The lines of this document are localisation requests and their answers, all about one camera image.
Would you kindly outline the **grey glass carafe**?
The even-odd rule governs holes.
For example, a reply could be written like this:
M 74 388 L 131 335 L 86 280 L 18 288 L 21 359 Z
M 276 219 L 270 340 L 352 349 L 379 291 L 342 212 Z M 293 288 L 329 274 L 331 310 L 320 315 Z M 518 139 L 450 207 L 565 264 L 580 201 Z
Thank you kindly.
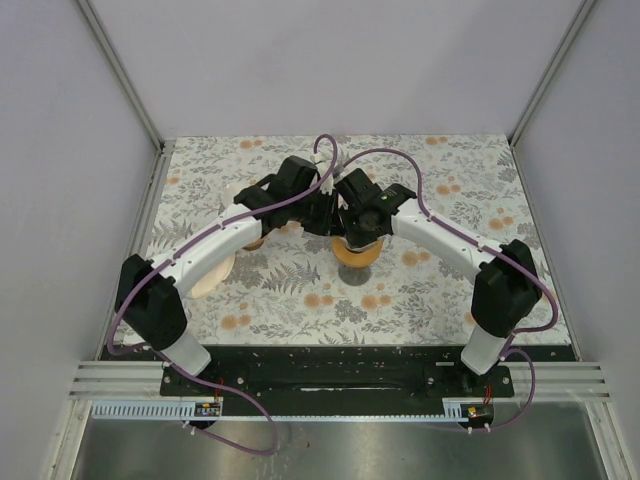
M 352 267 L 348 265 L 340 265 L 338 268 L 338 276 L 342 282 L 348 286 L 361 286 L 366 284 L 371 278 L 371 267 Z

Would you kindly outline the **orange coffee filter pack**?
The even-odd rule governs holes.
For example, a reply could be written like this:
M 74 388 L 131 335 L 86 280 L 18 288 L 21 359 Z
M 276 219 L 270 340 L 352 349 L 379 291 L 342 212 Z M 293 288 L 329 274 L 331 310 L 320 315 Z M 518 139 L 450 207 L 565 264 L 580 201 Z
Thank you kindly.
M 220 283 L 228 278 L 234 263 L 235 255 L 232 254 L 203 276 L 189 291 L 188 297 L 198 299 L 211 294 Z

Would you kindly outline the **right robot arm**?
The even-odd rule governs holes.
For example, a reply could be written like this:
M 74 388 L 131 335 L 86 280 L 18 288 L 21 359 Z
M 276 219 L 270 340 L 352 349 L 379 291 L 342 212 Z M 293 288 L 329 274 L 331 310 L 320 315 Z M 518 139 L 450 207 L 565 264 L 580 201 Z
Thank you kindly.
M 339 262 L 368 267 L 379 257 L 382 239 L 395 236 L 426 249 L 473 284 L 476 326 L 461 354 L 465 365 L 454 374 L 462 393 L 480 394 L 516 325 L 542 297 L 529 247 L 519 240 L 501 244 L 429 216 L 412 190 L 400 184 L 381 189 L 360 169 L 341 176 L 335 188 L 342 199 L 343 232 L 332 241 Z

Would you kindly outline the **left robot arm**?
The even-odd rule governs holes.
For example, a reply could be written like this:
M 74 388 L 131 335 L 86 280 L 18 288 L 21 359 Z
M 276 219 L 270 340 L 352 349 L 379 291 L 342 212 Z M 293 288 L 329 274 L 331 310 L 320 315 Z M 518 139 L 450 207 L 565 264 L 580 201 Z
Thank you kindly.
M 331 208 L 336 162 L 314 154 L 286 158 L 275 174 L 240 190 L 209 225 L 177 246 L 121 267 L 116 322 L 125 321 L 153 350 L 178 366 L 182 383 L 205 395 L 217 382 L 211 355 L 187 329 L 182 300 L 235 253 L 291 220 L 300 223 Z

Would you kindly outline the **floral tablecloth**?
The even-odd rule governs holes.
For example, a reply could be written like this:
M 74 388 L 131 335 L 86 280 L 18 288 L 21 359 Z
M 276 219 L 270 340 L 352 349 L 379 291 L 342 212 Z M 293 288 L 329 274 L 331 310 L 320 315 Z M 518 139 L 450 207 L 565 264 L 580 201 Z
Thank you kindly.
M 167 149 L 165 179 L 146 255 L 175 247 L 213 221 L 229 187 L 277 171 L 290 155 L 319 150 L 362 169 L 381 187 L 421 191 L 433 213 L 532 251 L 552 284 L 510 146 L 502 134 L 181 137 Z M 204 344 L 463 344 L 473 330 L 472 286 L 411 242 L 385 240 L 371 278 L 348 286 L 327 238 L 296 222 L 236 255 L 226 280 L 184 301 Z

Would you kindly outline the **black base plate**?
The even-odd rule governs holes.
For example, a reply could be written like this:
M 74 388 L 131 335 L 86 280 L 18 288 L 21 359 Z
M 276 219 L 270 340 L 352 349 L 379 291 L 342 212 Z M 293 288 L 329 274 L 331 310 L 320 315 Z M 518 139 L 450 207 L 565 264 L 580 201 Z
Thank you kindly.
M 162 391 L 161 400 L 245 401 L 271 417 L 267 409 L 328 413 L 415 413 L 436 401 L 462 405 L 469 421 L 494 419 L 494 403 L 515 394 L 509 369 L 494 366 L 476 375 L 464 366 L 458 347 L 210 347 L 212 361 L 196 380 Z M 137 352 L 106 361 L 157 361 Z

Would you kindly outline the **left aluminium frame post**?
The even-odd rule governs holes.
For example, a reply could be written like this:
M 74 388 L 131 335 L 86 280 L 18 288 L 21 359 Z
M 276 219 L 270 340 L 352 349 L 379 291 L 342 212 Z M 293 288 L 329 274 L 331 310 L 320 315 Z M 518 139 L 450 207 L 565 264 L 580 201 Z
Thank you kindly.
M 154 150 L 160 152 L 164 148 L 165 140 L 135 88 L 96 7 L 89 0 L 74 0 L 73 4 L 82 17 L 91 38 L 106 61 L 108 69 L 114 76 L 121 93 L 132 109 L 147 139 Z

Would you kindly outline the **aluminium frame post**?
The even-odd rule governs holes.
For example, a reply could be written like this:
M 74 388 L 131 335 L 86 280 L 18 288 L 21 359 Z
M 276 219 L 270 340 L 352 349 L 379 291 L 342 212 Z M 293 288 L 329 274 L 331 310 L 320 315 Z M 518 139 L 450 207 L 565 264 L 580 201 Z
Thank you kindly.
M 74 0 L 73 4 L 82 17 L 91 38 L 106 61 L 108 69 L 114 76 L 121 93 L 132 109 L 147 139 L 154 150 L 160 152 L 164 148 L 165 140 L 135 88 L 96 7 L 89 0 Z
M 508 143 L 514 149 L 524 136 L 546 95 L 550 91 L 556 76 L 559 74 L 575 43 L 588 23 L 594 10 L 600 4 L 598 0 L 583 0 L 571 18 L 565 32 L 556 46 L 550 60 L 546 64 L 541 77 L 527 100 L 516 124 L 508 136 Z

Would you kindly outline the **aluminium front rail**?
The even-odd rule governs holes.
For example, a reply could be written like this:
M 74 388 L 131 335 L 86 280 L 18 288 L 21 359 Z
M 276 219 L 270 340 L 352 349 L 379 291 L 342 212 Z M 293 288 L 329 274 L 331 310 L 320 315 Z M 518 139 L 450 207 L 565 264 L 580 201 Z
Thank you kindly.
M 515 397 L 523 399 L 536 377 L 536 402 L 609 402 L 611 395 L 601 366 L 593 362 L 536 362 L 530 370 L 524 362 L 507 362 Z M 71 398 L 158 398 L 162 391 L 185 381 L 157 361 L 89 361 L 76 370 Z

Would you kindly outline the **right aluminium frame post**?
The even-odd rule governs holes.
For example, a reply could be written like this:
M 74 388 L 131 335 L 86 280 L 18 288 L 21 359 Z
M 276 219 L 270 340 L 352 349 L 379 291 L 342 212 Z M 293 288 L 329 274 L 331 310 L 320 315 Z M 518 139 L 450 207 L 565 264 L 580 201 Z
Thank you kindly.
M 588 23 L 594 10 L 600 4 L 598 0 L 583 0 L 571 18 L 565 32 L 556 46 L 550 60 L 546 64 L 541 77 L 527 100 L 516 124 L 508 136 L 508 143 L 514 149 L 524 136 L 546 95 L 550 91 L 556 76 L 559 74 L 575 43 Z

